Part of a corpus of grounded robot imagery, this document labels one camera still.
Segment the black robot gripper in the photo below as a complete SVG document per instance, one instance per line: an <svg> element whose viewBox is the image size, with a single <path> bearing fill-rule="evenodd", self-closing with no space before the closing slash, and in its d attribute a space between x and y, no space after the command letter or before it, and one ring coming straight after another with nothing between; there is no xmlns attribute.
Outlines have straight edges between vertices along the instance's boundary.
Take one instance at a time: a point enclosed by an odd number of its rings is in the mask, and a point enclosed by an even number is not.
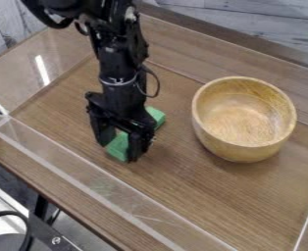
<svg viewBox="0 0 308 251"><path fill-rule="evenodd" d="M147 79L135 77L126 83L103 79L100 83L102 91L86 94L95 140L104 147L118 129L128 132L127 158L136 162L152 145L156 125L146 109Z"/></svg>

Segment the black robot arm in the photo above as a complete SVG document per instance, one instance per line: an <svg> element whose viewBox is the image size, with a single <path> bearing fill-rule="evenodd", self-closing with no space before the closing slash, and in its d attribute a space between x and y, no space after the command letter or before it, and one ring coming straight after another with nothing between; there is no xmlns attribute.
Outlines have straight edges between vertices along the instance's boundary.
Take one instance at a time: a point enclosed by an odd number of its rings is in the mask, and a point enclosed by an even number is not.
<svg viewBox="0 0 308 251"><path fill-rule="evenodd" d="M134 0L21 0L35 17L51 28L73 26L90 38L99 61L100 92L88 92L88 114L95 140L107 146L116 132L128 135L130 162L147 153L154 141L155 120L146 109L152 97L144 65L150 44L142 33Z"/></svg>

